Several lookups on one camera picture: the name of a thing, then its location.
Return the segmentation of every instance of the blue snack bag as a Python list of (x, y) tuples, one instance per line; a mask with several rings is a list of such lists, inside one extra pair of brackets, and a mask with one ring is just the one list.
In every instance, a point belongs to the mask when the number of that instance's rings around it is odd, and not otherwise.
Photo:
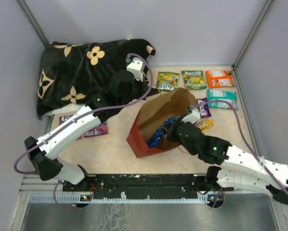
[(165, 125), (170, 125), (176, 118), (183, 117), (183, 116), (175, 116), (172, 118), (167, 119), (162, 126), (160, 126), (156, 132), (154, 133), (153, 137), (147, 141), (148, 148), (157, 148), (159, 144), (162, 142), (165, 134), (168, 132), (168, 128)]
[[(215, 89), (209, 89), (207, 90), (207, 100), (224, 100), (229, 102), (233, 105), (233, 108), (238, 111), (237, 106), (237, 95), (234, 91), (227, 91), (227, 90), (215, 90)], [(226, 103), (209, 103), (209, 107), (211, 108), (222, 108), (222, 109), (232, 109), (229, 105)]]

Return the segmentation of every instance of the yellow snack bag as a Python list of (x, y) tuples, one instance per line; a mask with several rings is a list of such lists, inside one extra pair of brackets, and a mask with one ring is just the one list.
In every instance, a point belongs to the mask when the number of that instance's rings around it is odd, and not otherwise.
[(195, 124), (197, 128), (200, 128), (201, 131), (206, 131), (213, 127), (213, 123), (209, 119), (204, 119)]
[(157, 88), (163, 91), (171, 91), (177, 88), (179, 73), (158, 72)]

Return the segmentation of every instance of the candy wrapper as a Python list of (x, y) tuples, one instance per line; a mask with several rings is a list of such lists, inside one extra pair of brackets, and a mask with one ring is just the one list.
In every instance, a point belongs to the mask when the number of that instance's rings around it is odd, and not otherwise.
[(171, 91), (177, 88), (179, 73), (158, 72), (157, 88), (163, 91)]
[[(59, 125), (70, 119), (72, 115), (66, 115), (59, 117)], [(78, 139), (86, 138), (86, 137), (94, 137), (94, 136), (101, 136), (108, 134), (108, 128), (106, 125), (106, 122), (103, 122), (102, 124), (88, 130), (83, 135), (81, 135)]]
[(234, 78), (232, 71), (207, 71), (209, 88), (233, 87)]
[(206, 79), (203, 71), (182, 71), (186, 89), (201, 90), (206, 89)]
[(209, 119), (204, 119), (196, 123), (196, 127), (201, 129), (201, 131), (206, 131), (213, 127), (213, 123)]
[[(212, 100), (224, 100), (229, 103), (231, 103), (238, 111), (238, 106), (237, 106), (237, 95), (236, 92), (234, 91), (227, 91), (227, 90), (213, 90), (209, 89), (207, 90), (207, 100), (212, 101)], [(232, 109), (229, 105), (226, 103), (209, 103), (209, 107), (212, 108), (222, 108), (222, 109)]]
[[(197, 100), (197, 103), (204, 103), (204, 102), (207, 102), (207, 98)], [(211, 117), (211, 113), (210, 113), (208, 104), (200, 106), (200, 114), (201, 114), (201, 118)]]
[(170, 125), (170, 123), (172, 123), (176, 118), (179, 118), (179, 117), (184, 117), (184, 116), (175, 116), (175, 117), (169, 118), (167, 121), (165, 121), (163, 123), (163, 125), (160, 126), (156, 130), (153, 137), (148, 140), (148, 142), (147, 142), (148, 148), (157, 148), (159, 146), (159, 144), (162, 142), (166, 133), (168, 132), (169, 128), (166, 125)]

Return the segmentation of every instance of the wire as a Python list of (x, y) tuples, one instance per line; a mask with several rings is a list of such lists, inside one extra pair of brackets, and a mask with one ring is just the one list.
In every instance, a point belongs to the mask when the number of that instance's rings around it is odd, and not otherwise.
[[(240, 133), (240, 136), (242, 138), (242, 140), (244, 141), (244, 143), (246, 144), (246, 146), (248, 147), (248, 149), (250, 150), (250, 152), (252, 153), (252, 155), (254, 156), (254, 158), (259, 162), (259, 164), (261, 163), (261, 160), (260, 158), (256, 155), (255, 151), (251, 148), (250, 144), (247, 142), (243, 132), (242, 132), (242, 129), (241, 129), (241, 125), (240, 125), (240, 121), (239, 121), (239, 118), (238, 118), (238, 114), (236, 112), (236, 109), (233, 107), (233, 105), (231, 103), (229, 103), (228, 101), (224, 101), (224, 100), (213, 100), (213, 101), (208, 101), (208, 102), (203, 102), (203, 103), (199, 103), (197, 105), (195, 105), (194, 107), (199, 107), (199, 106), (202, 106), (202, 105), (206, 105), (206, 104), (209, 104), (209, 103), (225, 103), (227, 105), (229, 105), (234, 114), (235, 114), (235, 117), (236, 117), (236, 121), (237, 121), (237, 124), (238, 124), (238, 129), (239, 129), (239, 133)], [(278, 179), (273, 175), (273, 173), (268, 169), (268, 167), (266, 167), (266, 165), (263, 165), (265, 171), (268, 173), (268, 175), (276, 182), (276, 184), (280, 187), (280, 189), (288, 196), (288, 191), (283, 187), (283, 185), (278, 181)]]
[(62, 181), (61, 180), (58, 180), (56, 186), (54, 187), (54, 191), (53, 191), (53, 199), (54, 199), (54, 202), (60, 206), (61, 208), (63, 209), (68, 209), (68, 210), (73, 210), (73, 209), (77, 209), (77, 207), (75, 205), (73, 205), (73, 207), (66, 207), (66, 206), (63, 206), (61, 205), (60, 203), (58, 203), (57, 199), (56, 199), (56, 190), (57, 190), (57, 187), (59, 184), (62, 184)]
[(213, 202), (213, 205), (212, 205), (213, 208), (216, 206), (217, 200), (218, 200), (219, 196), (221, 195), (222, 191), (223, 191), (223, 188), (220, 188), (220, 190), (217, 194), (217, 197), (216, 197), (215, 201)]
[(131, 56), (135, 56), (135, 57), (137, 57), (137, 58), (139, 58), (139, 59), (142, 60), (142, 62), (146, 65), (146, 67), (147, 67), (147, 69), (148, 69), (148, 71), (149, 71), (149, 75), (150, 75), (150, 77), (151, 77), (150, 84), (149, 84), (149, 88), (147, 89), (147, 91), (146, 91), (139, 99), (137, 99), (136, 101), (131, 102), (131, 103), (129, 103), (129, 104), (126, 104), (126, 105), (117, 105), (117, 106), (97, 108), (97, 109), (94, 109), (94, 110), (92, 110), (92, 111), (90, 111), (90, 112), (84, 113), (84, 114), (76, 117), (73, 121), (70, 121), (70, 122), (68, 122), (68, 123), (64, 123), (63, 126), (62, 126), (60, 129), (58, 129), (58, 130), (57, 130), (56, 132), (54, 132), (51, 136), (49, 136), (48, 138), (46, 138), (46, 139), (44, 140), (44, 142), (39, 143), (38, 145), (36, 145), (36, 146), (28, 149), (26, 152), (24, 152), (22, 155), (20, 155), (20, 156), (16, 159), (16, 161), (14, 162), (14, 164), (13, 164), (14, 170), (15, 170), (17, 173), (20, 173), (20, 174), (34, 174), (34, 173), (36, 173), (35, 171), (26, 171), (26, 172), (25, 172), (25, 171), (21, 171), (21, 170), (18, 169), (17, 165), (18, 165), (18, 163), (20, 162), (20, 160), (21, 160), (24, 156), (28, 155), (28, 154), (29, 154), (30, 152), (32, 152), (33, 150), (35, 150), (35, 149), (41, 147), (42, 145), (44, 145), (45, 143), (49, 142), (53, 137), (55, 137), (57, 134), (59, 134), (60, 132), (62, 132), (65, 128), (67, 128), (68, 126), (70, 126), (70, 125), (73, 124), (74, 122), (78, 121), (79, 119), (81, 119), (81, 118), (83, 118), (83, 117), (85, 117), (85, 116), (88, 116), (88, 115), (93, 115), (93, 113), (99, 112), (99, 111), (110, 110), (110, 109), (120, 109), (120, 108), (124, 108), (124, 107), (130, 107), (130, 106), (132, 106), (132, 105), (135, 105), (136, 103), (138, 103), (138, 102), (141, 101), (142, 99), (144, 99), (144, 98), (149, 94), (150, 90), (151, 90), (152, 87), (153, 87), (153, 83), (154, 83), (153, 71), (152, 71), (151, 67), (149, 66), (148, 62), (147, 62), (144, 58), (142, 58), (142, 57), (139, 56), (138, 54), (129, 53), (129, 54), (127, 55), (127, 59), (130, 59)]

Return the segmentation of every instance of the brown paper bag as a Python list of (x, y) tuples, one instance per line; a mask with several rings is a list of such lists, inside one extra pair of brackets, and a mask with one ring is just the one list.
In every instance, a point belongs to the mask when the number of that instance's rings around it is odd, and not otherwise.
[(163, 139), (158, 148), (149, 149), (146, 143), (167, 119), (186, 115), (187, 106), (196, 104), (196, 98), (183, 88), (177, 88), (146, 102), (140, 109), (127, 138), (135, 155), (143, 157), (178, 147), (179, 143), (167, 139)]

